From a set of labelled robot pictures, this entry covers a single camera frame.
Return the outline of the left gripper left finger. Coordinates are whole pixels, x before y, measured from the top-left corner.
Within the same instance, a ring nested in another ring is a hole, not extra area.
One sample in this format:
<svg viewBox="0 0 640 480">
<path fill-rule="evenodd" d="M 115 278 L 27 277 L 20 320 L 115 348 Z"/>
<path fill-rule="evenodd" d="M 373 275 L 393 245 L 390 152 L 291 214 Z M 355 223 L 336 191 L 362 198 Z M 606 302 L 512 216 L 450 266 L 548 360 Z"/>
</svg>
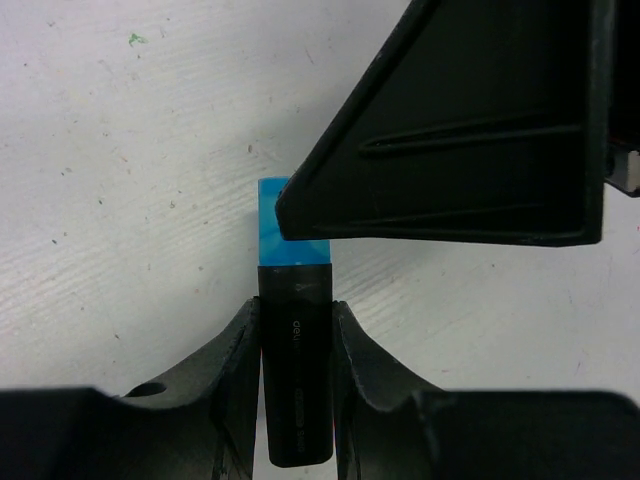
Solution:
<svg viewBox="0 0 640 480">
<path fill-rule="evenodd" d="M 247 300 L 213 340 L 121 402 L 149 414 L 140 479 L 250 479 L 260 376 L 260 305 Z"/>
</svg>

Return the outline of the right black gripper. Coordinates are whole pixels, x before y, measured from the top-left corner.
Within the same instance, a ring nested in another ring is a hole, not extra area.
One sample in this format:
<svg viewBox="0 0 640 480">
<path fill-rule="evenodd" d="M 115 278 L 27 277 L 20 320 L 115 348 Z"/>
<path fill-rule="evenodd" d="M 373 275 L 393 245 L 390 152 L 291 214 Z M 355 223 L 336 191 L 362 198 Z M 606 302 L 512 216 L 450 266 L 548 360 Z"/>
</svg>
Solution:
<svg viewBox="0 0 640 480">
<path fill-rule="evenodd" d="M 639 0 L 617 2 L 605 181 L 639 194 Z"/>
</svg>

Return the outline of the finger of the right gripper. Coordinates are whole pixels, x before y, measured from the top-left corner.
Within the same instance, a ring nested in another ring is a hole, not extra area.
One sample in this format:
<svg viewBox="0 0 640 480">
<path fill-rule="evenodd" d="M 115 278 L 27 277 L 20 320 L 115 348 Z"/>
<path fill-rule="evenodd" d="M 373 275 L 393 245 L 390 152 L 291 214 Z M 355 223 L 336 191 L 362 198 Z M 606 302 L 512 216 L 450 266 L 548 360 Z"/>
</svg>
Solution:
<svg viewBox="0 0 640 480">
<path fill-rule="evenodd" d="M 288 240 L 599 242 L 611 1 L 413 1 L 276 204 Z"/>
</svg>

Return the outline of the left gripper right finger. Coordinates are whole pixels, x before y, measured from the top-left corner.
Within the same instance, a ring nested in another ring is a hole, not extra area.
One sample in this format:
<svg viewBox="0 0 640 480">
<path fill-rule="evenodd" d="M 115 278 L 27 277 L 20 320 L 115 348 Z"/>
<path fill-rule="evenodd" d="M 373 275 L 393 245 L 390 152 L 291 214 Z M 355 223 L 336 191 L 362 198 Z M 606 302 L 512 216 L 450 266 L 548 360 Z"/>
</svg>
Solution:
<svg viewBox="0 0 640 480">
<path fill-rule="evenodd" d="M 432 478 L 422 396 L 442 389 L 374 341 L 344 301 L 332 304 L 332 345 L 337 476 Z"/>
</svg>

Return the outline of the blue capped black highlighter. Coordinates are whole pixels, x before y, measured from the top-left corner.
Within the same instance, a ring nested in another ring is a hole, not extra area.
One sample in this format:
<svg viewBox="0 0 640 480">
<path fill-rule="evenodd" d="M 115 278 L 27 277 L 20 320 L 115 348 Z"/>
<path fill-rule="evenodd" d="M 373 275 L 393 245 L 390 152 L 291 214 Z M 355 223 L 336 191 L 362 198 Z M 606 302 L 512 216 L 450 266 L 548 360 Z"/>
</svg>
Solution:
<svg viewBox="0 0 640 480">
<path fill-rule="evenodd" d="M 333 455 L 330 244 L 287 241 L 275 206 L 284 177 L 258 183 L 260 331 L 269 459 L 280 468 Z"/>
</svg>

